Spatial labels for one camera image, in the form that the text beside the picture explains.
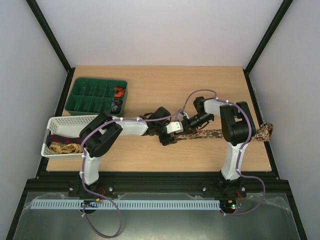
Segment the paisley patterned necktie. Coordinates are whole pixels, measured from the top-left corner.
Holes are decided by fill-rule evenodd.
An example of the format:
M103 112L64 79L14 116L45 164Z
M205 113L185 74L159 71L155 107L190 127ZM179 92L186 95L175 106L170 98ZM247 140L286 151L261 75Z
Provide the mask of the paisley patterned necktie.
M252 141L269 142L274 130L272 123L262 123L259 129L256 129L255 135L251 137ZM174 139L177 141L182 140L195 140L195 139L222 139L222 129L207 129L200 130L192 134L176 134Z

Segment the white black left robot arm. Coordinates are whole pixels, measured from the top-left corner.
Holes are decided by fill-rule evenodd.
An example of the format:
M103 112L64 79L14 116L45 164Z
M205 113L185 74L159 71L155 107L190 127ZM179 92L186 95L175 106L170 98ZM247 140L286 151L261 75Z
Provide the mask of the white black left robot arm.
M118 137L159 136L164 146L174 143L172 134L183 130L181 122L172 121L174 116L176 114L170 114L164 107L135 118L116 117L106 111L97 115L79 133L83 158L79 175L82 182L91 185L99 179L101 160Z

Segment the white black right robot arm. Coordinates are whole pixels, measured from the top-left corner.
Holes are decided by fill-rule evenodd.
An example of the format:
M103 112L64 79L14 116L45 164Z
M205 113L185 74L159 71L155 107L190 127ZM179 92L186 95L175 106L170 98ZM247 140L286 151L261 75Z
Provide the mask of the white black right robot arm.
M227 142L226 155L221 174L224 180L218 183L218 191L229 196L236 189L233 180L241 176L245 150L256 133L256 127L245 101L231 102L200 96L193 101L197 114L186 120L186 127L196 130L203 124L220 117L222 136Z

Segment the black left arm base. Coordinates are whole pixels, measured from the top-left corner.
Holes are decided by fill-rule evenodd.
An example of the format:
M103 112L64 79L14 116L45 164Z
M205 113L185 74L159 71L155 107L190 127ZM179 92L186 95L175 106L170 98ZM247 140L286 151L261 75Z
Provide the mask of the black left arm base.
M86 184L85 186L89 191L96 194L100 194L106 197L112 197L113 195L114 183L112 181L98 180L91 185ZM82 199L97 197L97 195L94 195L83 188L81 179L70 181L68 183L68 187L69 197L78 197Z

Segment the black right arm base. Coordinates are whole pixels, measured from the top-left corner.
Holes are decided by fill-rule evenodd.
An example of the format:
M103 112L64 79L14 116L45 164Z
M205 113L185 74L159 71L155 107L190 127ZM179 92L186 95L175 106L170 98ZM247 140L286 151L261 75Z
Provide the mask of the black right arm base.
M201 183L202 196L215 199L235 199L246 197L242 179L226 180L222 175Z

